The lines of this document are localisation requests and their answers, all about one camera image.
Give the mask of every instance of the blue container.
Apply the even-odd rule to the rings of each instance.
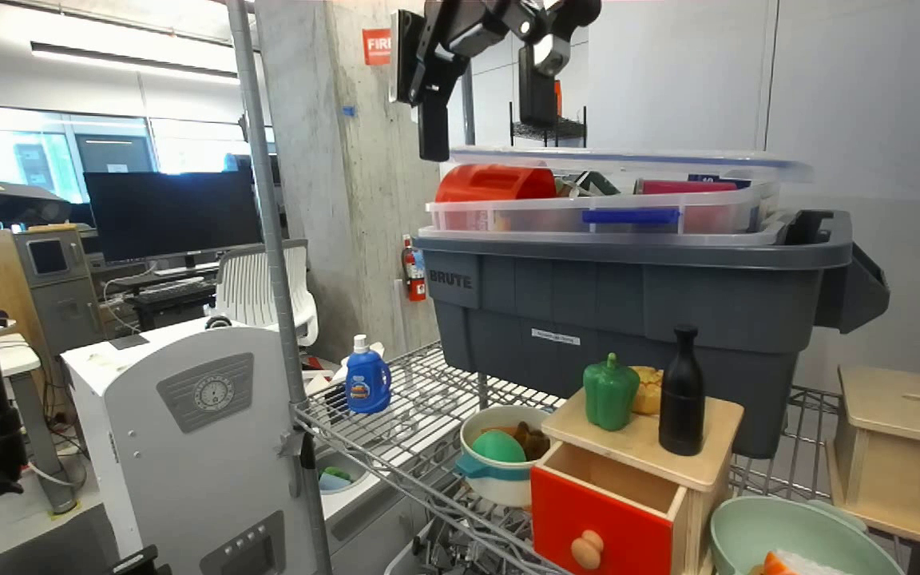
[[[387,359],[370,351],[367,334],[356,339],[356,355],[344,359],[344,403],[353,413],[381,413],[392,400],[392,372]]]

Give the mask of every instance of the black bottle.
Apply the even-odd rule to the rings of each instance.
[[[677,329],[677,355],[665,368],[658,445],[671,452],[694,455],[702,449],[706,379],[694,357],[694,326]]]

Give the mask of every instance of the white machine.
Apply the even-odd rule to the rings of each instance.
[[[199,318],[64,359],[120,555],[156,545],[176,575],[314,572],[277,331]]]

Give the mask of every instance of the metal wire shelf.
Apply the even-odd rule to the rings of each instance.
[[[534,406],[552,413],[558,396],[516,385],[496,378],[475,378],[445,364],[437,348],[426,348],[392,364],[392,403],[381,416],[353,416],[344,396],[318,391],[300,422],[332,446],[426,504],[451,531],[475,540],[519,572],[558,572],[532,549],[527,512],[490,504],[465,487],[454,473],[461,452],[458,427],[482,406]]]
[[[387,485],[426,504],[445,519],[445,531],[500,555],[504,564],[491,564],[491,572],[563,572],[532,549],[527,512],[475,499],[454,473],[454,455],[461,452],[458,427],[482,408],[482,400],[490,406],[534,406],[548,413],[563,406],[558,396],[454,369],[445,364],[442,348],[426,348],[392,364],[392,406],[387,413],[353,416],[342,396],[318,391],[311,413],[300,408],[299,416],[323,446],[344,452]],[[797,385],[778,455],[731,455],[731,487],[783,499],[831,499],[821,455],[837,430],[837,416],[837,391]],[[920,575],[920,543],[893,533],[878,536],[910,549],[910,575]]]

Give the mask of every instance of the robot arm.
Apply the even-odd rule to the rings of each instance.
[[[426,0],[426,14],[397,14],[397,97],[419,107],[423,160],[451,155],[447,101],[471,57],[500,45],[507,31],[521,46],[521,120],[556,120],[552,79],[568,64],[574,27],[591,25],[601,0]]]

